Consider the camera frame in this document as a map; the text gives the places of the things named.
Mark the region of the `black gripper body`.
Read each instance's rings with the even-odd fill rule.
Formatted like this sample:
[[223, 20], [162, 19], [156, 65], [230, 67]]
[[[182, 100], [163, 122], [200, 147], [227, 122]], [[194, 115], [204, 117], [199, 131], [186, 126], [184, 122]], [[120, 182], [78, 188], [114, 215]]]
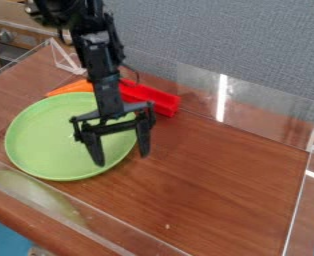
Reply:
[[146, 113], [156, 124], [155, 103], [144, 101], [138, 103], [124, 103], [123, 111], [103, 115], [99, 110], [74, 116], [70, 120], [74, 126], [75, 140], [83, 142], [83, 133], [92, 132], [100, 139], [106, 135], [111, 135], [123, 131], [136, 131], [136, 118]]

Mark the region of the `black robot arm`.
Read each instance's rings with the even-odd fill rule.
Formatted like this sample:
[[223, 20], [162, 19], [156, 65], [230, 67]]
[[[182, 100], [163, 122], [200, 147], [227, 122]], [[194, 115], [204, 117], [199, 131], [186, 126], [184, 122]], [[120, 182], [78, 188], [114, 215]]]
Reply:
[[71, 33], [98, 104], [95, 111], [72, 117], [71, 123], [75, 140], [86, 144], [95, 164], [106, 164], [102, 137], [127, 130], [136, 132], [140, 155], [147, 156], [156, 123], [155, 103], [123, 100], [119, 67], [126, 58], [124, 46], [103, 0], [25, 0], [25, 12], [41, 25]]

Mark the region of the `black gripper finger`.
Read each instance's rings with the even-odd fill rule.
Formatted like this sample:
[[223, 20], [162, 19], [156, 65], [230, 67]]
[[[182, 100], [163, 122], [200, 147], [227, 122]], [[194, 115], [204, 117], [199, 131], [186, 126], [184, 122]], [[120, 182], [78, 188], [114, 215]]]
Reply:
[[100, 167], [106, 165], [103, 143], [100, 137], [92, 132], [83, 133], [83, 142], [95, 164]]
[[154, 125], [155, 120], [146, 113], [142, 113], [136, 118], [136, 136], [142, 157], [147, 157], [151, 152], [151, 130]]

